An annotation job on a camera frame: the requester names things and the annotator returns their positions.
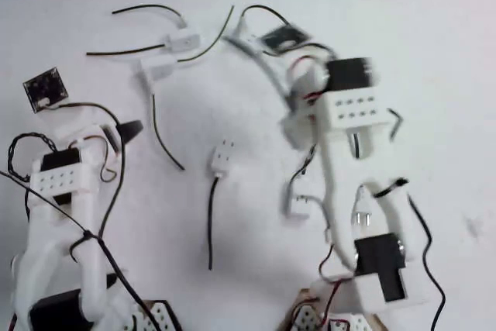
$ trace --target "white connector plug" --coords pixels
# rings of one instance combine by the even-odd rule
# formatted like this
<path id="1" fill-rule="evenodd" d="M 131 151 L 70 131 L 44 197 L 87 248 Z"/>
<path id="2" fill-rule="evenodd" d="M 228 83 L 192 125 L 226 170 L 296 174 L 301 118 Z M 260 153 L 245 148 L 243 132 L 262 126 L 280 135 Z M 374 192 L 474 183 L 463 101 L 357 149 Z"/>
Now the white connector plug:
<path id="1" fill-rule="evenodd" d="M 165 45 L 172 53 L 180 53 L 199 48 L 200 42 L 200 34 L 190 27 L 185 27 L 167 35 Z"/>
<path id="2" fill-rule="evenodd" d="M 146 86 L 150 93 L 155 95 L 164 79 L 174 71 L 177 59 L 171 54 L 161 54 L 143 58 L 139 62 Z"/>
<path id="3" fill-rule="evenodd" d="M 233 150 L 234 142 L 229 140 L 223 140 L 215 147 L 210 169 L 217 178 L 224 178 L 229 173 L 233 164 Z"/>

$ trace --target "black cable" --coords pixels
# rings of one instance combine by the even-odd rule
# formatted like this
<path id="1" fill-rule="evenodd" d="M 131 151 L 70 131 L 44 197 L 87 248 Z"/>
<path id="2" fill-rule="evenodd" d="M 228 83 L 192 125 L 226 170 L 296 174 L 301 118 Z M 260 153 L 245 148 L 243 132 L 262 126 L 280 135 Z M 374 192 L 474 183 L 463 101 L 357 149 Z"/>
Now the black cable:
<path id="1" fill-rule="evenodd" d="M 355 148 L 355 158 L 360 159 L 360 143 L 358 142 L 358 133 L 353 134 L 353 145 Z"/>
<path id="2" fill-rule="evenodd" d="M 396 137 L 396 133 L 398 133 L 398 130 L 401 127 L 401 124 L 403 123 L 403 117 L 400 116 L 395 110 L 391 108 L 387 108 L 387 110 L 396 117 L 396 123 L 393 126 L 393 129 L 391 130 L 391 133 L 389 134 L 389 140 L 392 142 L 394 138 Z"/>
<path id="3" fill-rule="evenodd" d="M 11 174 L 8 174 L 4 171 L 0 171 L 0 175 L 2 176 L 5 176 L 6 178 L 10 178 L 12 181 L 14 181 L 17 185 L 19 185 L 20 187 L 24 188 L 25 190 L 27 190 L 29 193 L 33 193 L 36 197 L 40 198 L 41 200 L 43 200 L 44 202 L 48 203 L 49 205 L 51 205 L 52 207 L 54 207 L 58 212 L 60 212 L 62 215 L 64 215 L 65 217 L 67 217 L 69 220 L 71 220 L 74 224 L 76 224 L 77 226 L 79 226 L 81 229 L 84 230 L 84 227 L 78 222 L 76 221 L 72 216 L 68 215 L 67 212 L 65 212 L 63 209 L 60 209 L 60 207 L 58 205 L 56 205 L 55 203 L 51 202 L 50 200 L 48 200 L 47 198 L 43 197 L 40 193 L 38 193 L 37 191 L 34 191 L 33 189 L 31 189 L 29 186 L 26 186 L 24 185 L 21 181 L 19 181 L 17 178 L 15 178 L 14 176 L 12 176 Z"/>
<path id="4" fill-rule="evenodd" d="M 14 137 L 14 140 L 12 140 L 12 143 L 10 144 L 9 153 L 7 156 L 7 171 L 9 171 L 9 173 L 12 176 L 18 178 L 20 181 L 29 182 L 29 175 L 27 174 L 26 176 L 21 176 L 16 172 L 12 164 L 18 141 L 26 137 L 36 137 L 38 139 L 41 139 L 53 152 L 57 151 L 57 146 L 55 146 L 55 143 L 51 139 L 49 139 L 47 136 L 43 135 L 42 133 L 37 133 L 37 132 L 21 133 L 20 135 Z"/>
<path id="5" fill-rule="evenodd" d="M 212 217 L 213 217 L 213 204 L 215 187 L 219 182 L 219 178 L 214 178 L 212 187 L 210 188 L 210 196 L 208 197 L 208 216 L 207 216 L 207 241 L 208 241 L 208 269 L 212 270 L 213 264 L 213 245 L 212 245 Z"/>
<path id="6" fill-rule="evenodd" d="M 29 190 L 26 189 L 26 193 L 24 194 L 24 209 L 26 210 L 26 216 L 29 221 L 29 216 L 31 215 L 31 210 L 29 209 L 28 206 L 28 200 L 29 200 Z"/>
<path id="7" fill-rule="evenodd" d="M 400 188 L 401 186 L 403 186 L 407 183 L 408 183 L 408 180 L 406 178 L 399 178 L 395 182 L 393 182 L 391 185 L 389 185 L 387 188 L 385 188 L 384 190 L 373 194 L 373 197 L 374 198 L 382 198 L 382 197 L 388 195 L 389 193 L 391 193 L 396 188 Z"/>
<path id="8" fill-rule="evenodd" d="M 112 254 L 110 253 L 110 250 L 105 245 L 104 240 L 100 236 L 96 236 L 91 231 L 85 229 L 76 219 L 74 219 L 72 216 L 68 215 L 64 210 L 60 209 L 56 204 L 52 203 L 47 198 L 43 197 L 41 194 L 34 191 L 29 186 L 24 185 L 21 181 L 17 180 L 14 176 L 7 174 L 6 172 L 3 172 L 3 171 L 0 171 L 0 174 L 2 176 L 5 176 L 6 178 L 9 178 L 10 180 L 14 181 L 17 185 L 21 186 L 22 188 L 25 188 L 28 192 L 33 193 L 36 197 L 42 199 L 44 202 L 46 202 L 49 205 L 51 205 L 52 207 L 54 207 L 58 212 L 65 215 L 70 221 L 72 221 L 74 224 L 76 224 L 83 231 L 83 238 L 84 238 L 83 240 L 78 240 L 78 242 L 82 243 L 82 242 L 89 240 L 89 239 L 96 239 L 98 241 L 98 244 L 100 245 L 102 251 L 103 251 L 103 254 L 107 257 L 108 262 L 110 263 L 110 265 L 114 269 L 114 272 L 115 272 L 115 275 L 117 276 L 117 278 L 122 282 L 125 289 L 133 297 L 133 299 L 136 301 L 136 303 L 143 309 L 146 316 L 150 318 L 150 321 L 153 323 L 153 326 L 157 329 L 157 331 L 160 331 L 160 326 L 157 323 L 157 321 L 155 320 L 155 318 L 153 317 L 153 314 L 148 309 L 148 307 L 145 305 L 145 303 L 141 299 L 141 297 L 136 293 L 134 288 L 126 280 L 126 277 L 124 277 L 124 274 L 122 273 L 121 269 L 119 268 L 119 265 L 115 262 L 115 259 L 112 256 Z M 71 256 L 72 256 L 72 250 L 74 248 L 75 248 L 75 245 L 73 244 L 71 246 L 71 250 L 70 250 Z"/>
<path id="9" fill-rule="evenodd" d="M 58 110 L 60 108 L 78 108 L 78 107 L 91 107 L 91 108 L 97 108 L 101 109 L 104 112 L 106 112 L 115 122 L 116 126 L 120 125 L 120 121 L 117 119 L 115 114 L 111 112 L 109 109 L 107 109 L 103 105 L 95 104 L 94 102 L 72 102 L 70 104 L 63 104 L 63 105 L 58 105 L 57 107 L 54 107 L 50 110 Z M 112 196 L 112 200 L 110 201 L 110 205 L 108 206 L 107 210 L 105 211 L 105 214 L 103 216 L 102 224 L 100 225 L 100 230 L 98 231 L 98 236 L 103 237 L 103 233 L 105 231 L 105 226 L 107 224 L 107 221 L 109 220 L 110 212 L 114 208 L 115 201 L 117 200 L 117 197 L 121 191 L 122 183 L 124 182 L 124 173 L 126 171 L 126 148 L 124 144 L 124 139 L 122 136 L 119 134 L 119 137 L 121 139 L 121 173 L 119 175 L 119 183 L 117 184 L 117 188 L 115 188 L 114 195 Z"/>
<path id="10" fill-rule="evenodd" d="M 146 50 L 154 50 L 156 48 L 163 48 L 165 44 L 156 44 L 154 46 L 138 48 L 137 50 L 117 50 L 114 52 L 86 52 L 86 56 L 120 56 L 122 54 L 131 54 L 145 52 Z"/>
<path id="11" fill-rule="evenodd" d="M 285 25 L 289 25 L 289 21 L 286 20 L 285 17 L 282 16 L 278 11 L 272 9 L 271 7 L 267 7 L 266 5 L 262 4 L 253 4 L 248 7 L 246 7 L 242 12 L 240 18 L 245 16 L 245 13 L 250 10 L 250 9 L 264 9 L 270 13 L 272 13 L 274 16 L 278 17 L 280 21 L 282 21 Z"/>
<path id="12" fill-rule="evenodd" d="M 412 200 L 412 197 L 409 195 L 408 196 L 408 202 L 410 203 L 410 206 L 413 209 L 413 212 L 416 214 L 417 219 L 419 220 L 420 224 L 422 225 L 422 228 L 424 228 L 425 234 L 427 235 L 427 244 L 425 245 L 424 251 L 422 252 L 422 262 L 424 264 L 424 269 L 427 275 L 429 276 L 429 279 L 431 282 L 437 287 L 439 293 L 441 294 L 441 303 L 439 304 L 439 307 L 436 311 L 436 314 L 434 315 L 434 319 L 432 320 L 432 325 L 431 325 L 431 331 L 434 331 L 436 329 L 436 324 L 439 319 L 439 316 L 441 315 L 441 312 L 443 311 L 444 305 L 446 304 L 446 295 L 443 291 L 443 288 L 441 285 L 436 281 L 434 276 L 432 276 L 432 273 L 429 269 L 429 266 L 427 265 L 427 252 L 429 251 L 429 248 L 432 245 L 432 235 L 429 230 L 429 227 L 427 226 L 427 223 L 425 222 L 424 218 L 422 217 L 422 214 L 420 213 L 419 209 L 417 209 L 417 206 Z"/>
<path id="13" fill-rule="evenodd" d="M 162 138 L 160 137 L 160 133 L 158 131 L 158 126 L 157 126 L 157 106 L 155 104 L 155 95 L 152 95 L 152 116 L 153 116 L 153 129 L 155 130 L 155 135 L 157 136 L 157 140 L 162 146 L 162 149 L 164 149 L 165 154 L 169 156 L 169 158 L 174 162 L 174 164 L 181 170 L 184 171 L 184 167 L 181 163 L 179 163 L 176 158 L 171 154 L 171 152 L 167 149 L 165 146 L 164 142 L 162 141 Z"/>
<path id="14" fill-rule="evenodd" d="M 267 52 L 267 51 L 264 51 L 264 53 L 267 56 L 280 57 L 280 56 L 283 56 L 286 53 L 293 52 L 295 50 L 300 50 L 300 49 L 307 48 L 307 47 L 314 47 L 314 48 L 318 48 L 320 50 L 325 50 L 327 53 L 329 53 L 329 57 L 330 57 L 331 60 L 337 60 L 337 55 L 336 55 L 336 52 L 334 51 L 333 48 L 328 47 L 325 44 L 315 43 L 315 42 L 303 43 L 303 44 L 300 44 L 300 45 L 298 45 L 296 47 L 292 47 L 292 48 L 288 48 L 286 50 L 282 50 L 278 54 L 270 53 L 270 52 Z"/>
<path id="15" fill-rule="evenodd" d="M 113 15 L 117 15 L 119 13 L 128 12 L 128 11 L 132 11 L 134 9 L 141 9 L 141 8 L 162 8 L 162 9 L 166 9 L 167 11 L 173 12 L 181 20 L 183 19 L 182 14 L 180 14 L 178 11 L 176 11 L 175 9 L 172 9 L 171 7 L 167 7 L 166 5 L 161 5 L 161 4 L 141 4 L 141 5 L 134 5 L 133 7 L 123 8 L 123 9 L 118 9 L 116 11 L 113 11 L 112 14 Z"/>
<path id="16" fill-rule="evenodd" d="M 221 38 L 222 34 L 224 33 L 224 30 L 226 29 L 227 27 L 227 24 L 229 23 L 229 20 L 231 19 L 231 15 L 233 13 L 233 10 L 234 10 L 234 5 L 231 5 L 231 10 L 229 11 L 229 14 L 227 15 L 227 19 L 226 21 L 224 22 L 224 25 L 222 26 L 222 28 L 220 29 L 220 33 L 218 34 L 218 36 L 215 38 L 215 40 L 212 42 L 212 44 L 210 44 L 210 46 L 208 46 L 205 50 L 203 50 L 203 52 L 200 52 L 199 54 L 193 56 L 193 57 L 189 57 L 189 58 L 182 58 L 180 60 L 177 60 L 177 62 L 187 62 L 187 61 L 193 61 L 193 60 L 196 60 L 197 58 L 203 56 L 205 53 L 209 52 L 210 49 L 212 49 L 214 47 L 214 45 L 217 44 L 217 42 L 219 41 L 219 39 Z"/>
<path id="17" fill-rule="evenodd" d="M 100 180 L 102 182 L 105 182 L 105 183 L 109 183 L 109 182 L 114 181 L 115 178 L 117 177 L 117 172 L 106 167 L 107 160 L 109 159 L 109 152 L 108 152 L 109 151 L 109 142 L 105 139 L 104 136 L 99 136 L 99 135 L 91 135 L 91 136 L 86 136 L 83 138 L 83 140 L 91 140 L 91 139 L 100 139 L 105 144 L 105 156 L 104 156 L 102 167 L 100 168 Z M 67 148 L 70 149 L 73 145 L 76 144 L 76 142 L 77 142 L 77 140 L 74 140 L 72 143 L 69 144 L 69 146 Z M 112 176 L 110 178 L 104 178 L 103 177 L 103 171 L 109 172 L 110 174 L 112 174 Z"/>

